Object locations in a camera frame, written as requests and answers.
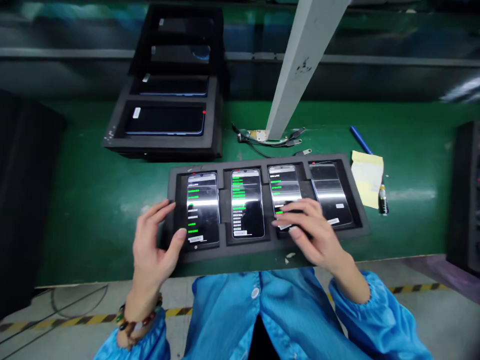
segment yellow sticky note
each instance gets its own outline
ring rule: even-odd
[[[379,208],[379,191],[384,173],[384,159],[381,156],[352,151],[351,172],[363,205]]]

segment blue pen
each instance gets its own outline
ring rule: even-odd
[[[370,150],[369,146],[367,145],[367,143],[365,142],[364,138],[362,137],[362,135],[360,135],[359,131],[357,130],[357,128],[355,126],[351,126],[350,127],[350,130],[351,132],[353,133],[353,135],[355,135],[356,139],[358,140],[358,142],[360,143],[360,145],[365,149],[365,152],[367,154],[370,154],[370,155],[373,155],[374,153],[372,152],[372,150]]]
[[[365,149],[365,152],[367,154],[373,155],[374,153],[372,152],[372,150],[370,150],[369,146],[365,142],[362,135],[360,135],[357,128],[355,126],[351,126],[350,130],[353,133],[353,135],[355,135],[355,138],[358,140],[358,142],[360,143],[362,148]],[[389,213],[389,205],[388,205],[388,202],[387,202],[387,193],[385,191],[384,177],[383,176],[381,177],[380,193],[378,195],[380,197],[380,212],[383,216],[387,216],[387,214]]]

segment beaded bracelet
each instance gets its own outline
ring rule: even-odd
[[[144,318],[142,322],[127,321],[125,319],[125,304],[120,306],[120,309],[118,309],[118,313],[116,314],[115,322],[118,326],[118,330],[125,331],[127,335],[128,351],[130,351],[132,347],[136,345],[140,340],[139,338],[132,338],[131,334],[133,332],[139,331],[143,327],[146,327],[153,319],[155,319],[155,316],[158,314],[162,307],[162,300],[162,294],[160,293],[158,294],[155,309],[146,318]]]

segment gray floor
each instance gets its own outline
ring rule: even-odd
[[[435,282],[410,269],[402,260],[364,262],[358,266],[377,273],[389,287]],[[329,274],[321,269],[315,269],[315,274],[322,286],[327,288],[330,281]],[[162,287],[164,308],[192,306],[194,299],[191,287],[194,280],[194,277],[169,279]],[[103,288],[104,286],[104,284],[95,284],[58,288],[53,294],[54,302],[57,308],[62,308],[99,289],[62,311],[62,314],[77,316],[84,313],[88,315],[115,313],[125,301],[131,282],[110,283],[108,289]],[[434,359],[480,359],[479,305],[453,290],[401,293],[396,296],[415,316],[418,336],[430,349]],[[37,321],[52,312],[51,294],[46,293],[36,297],[29,308],[8,316],[2,323]],[[56,314],[49,320],[58,318],[62,317]],[[190,316],[175,316],[166,320],[167,339],[170,343],[172,359],[183,357],[189,324]],[[48,332],[49,327],[26,330],[0,344],[0,360],[15,351],[17,352],[9,356],[9,359],[92,359],[114,328],[114,324],[107,323],[59,327],[50,332]],[[14,332],[9,331],[0,333],[0,342],[13,334]],[[43,336],[28,344],[40,335]]]

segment green workbench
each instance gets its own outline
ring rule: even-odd
[[[132,278],[132,242],[142,209],[166,197],[171,167],[147,163],[102,148],[114,102],[45,104],[68,122],[57,161],[38,286],[111,282]],[[227,102],[223,158],[258,159],[237,143],[230,128],[265,128],[270,102]],[[262,148],[270,156],[362,151],[351,135],[357,126],[384,159],[390,214],[366,207],[371,234],[347,239],[356,261],[441,254],[446,249],[455,128],[480,119],[480,106],[441,103],[301,102],[289,128],[306,127],[301,145]],[[176,276],[307,266],[300,251],[285,264],[285,250],[184,264]]]

